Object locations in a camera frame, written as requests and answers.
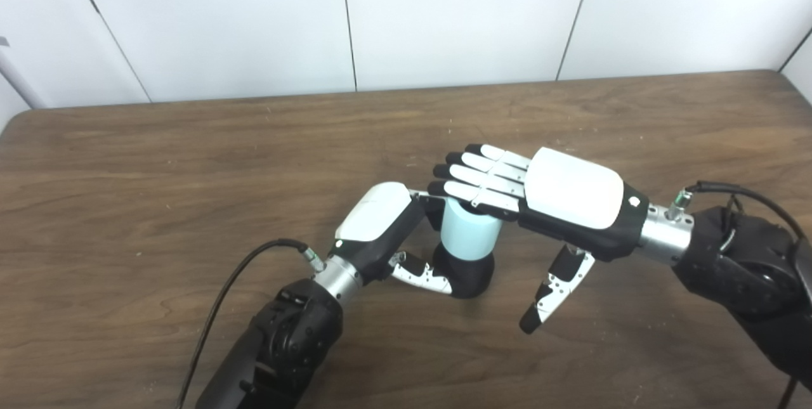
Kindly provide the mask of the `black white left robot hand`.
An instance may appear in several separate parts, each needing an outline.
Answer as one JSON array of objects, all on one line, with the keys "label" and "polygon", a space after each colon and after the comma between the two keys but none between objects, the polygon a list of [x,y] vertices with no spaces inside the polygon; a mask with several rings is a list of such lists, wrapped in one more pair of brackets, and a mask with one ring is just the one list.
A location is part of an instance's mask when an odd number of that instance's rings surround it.
[{"label": "black white left robot hand", "polygon": [[437,268],[400,250],[423,219],[440,230],[444,198],[402,183],[371,187],[337,227],[334,244],[314,280],[337,301],[348,302],[373,281],[394,277],[423,290],[449,295],[452,287]]}]

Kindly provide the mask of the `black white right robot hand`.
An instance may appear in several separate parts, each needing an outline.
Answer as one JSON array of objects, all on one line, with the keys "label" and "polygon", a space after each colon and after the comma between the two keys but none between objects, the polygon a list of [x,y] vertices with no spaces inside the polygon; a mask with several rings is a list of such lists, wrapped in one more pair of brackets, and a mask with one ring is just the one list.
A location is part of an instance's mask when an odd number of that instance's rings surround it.
[{"label": "black white right robot hand", "polygon": [[531,334],[574,291],[596,261],[629,256],[641,241],[650,201],[617,172],[542,147],[533,157],[470,144],[437,164],[428,192],[455,198],[505,222],[563,242],[532,307]]}]

